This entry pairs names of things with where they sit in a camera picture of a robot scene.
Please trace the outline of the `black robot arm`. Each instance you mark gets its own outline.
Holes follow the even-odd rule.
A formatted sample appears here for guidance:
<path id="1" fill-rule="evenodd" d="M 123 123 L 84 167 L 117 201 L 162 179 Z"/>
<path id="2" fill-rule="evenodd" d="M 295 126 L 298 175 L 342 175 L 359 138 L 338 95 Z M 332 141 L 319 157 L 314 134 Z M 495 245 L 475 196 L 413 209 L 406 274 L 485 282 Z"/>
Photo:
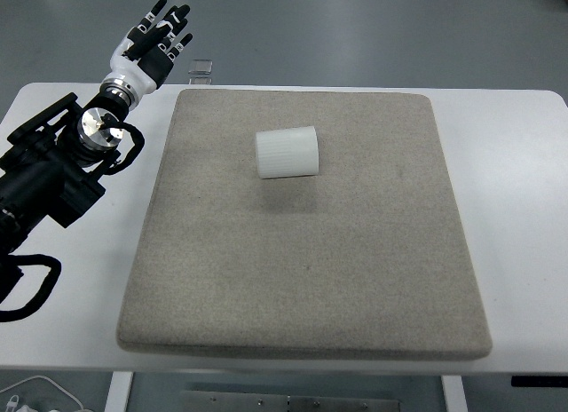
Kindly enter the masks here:
<path id="1" fill-rule="evenodd" d="M 139 103 L 123 80 L 105 80 L 80 106 L 69 93 L 8 137 L 1 158 L 1 252 L 14 252 L 46 217 L 67 227 L 105 193 L 100 184 L 128 168 L 145 144 L 126 123 Z"/>

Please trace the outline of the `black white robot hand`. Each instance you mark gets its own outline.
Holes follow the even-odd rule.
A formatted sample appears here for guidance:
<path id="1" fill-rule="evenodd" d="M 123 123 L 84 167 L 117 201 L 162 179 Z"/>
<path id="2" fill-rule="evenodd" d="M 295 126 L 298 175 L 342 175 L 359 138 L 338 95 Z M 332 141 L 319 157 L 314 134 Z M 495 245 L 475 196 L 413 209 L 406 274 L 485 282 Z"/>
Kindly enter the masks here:
<path id="1" fill-rule="evenodd" d="M 174 67 L 175 60 L 192 41 L 184 31 L 190 7 L 187 4 L 166 9 L 159 0 L 114 50 L 110 73 L 104 84 L 116 85 L 130 94 L 130 100 L 159 89 Z"/>

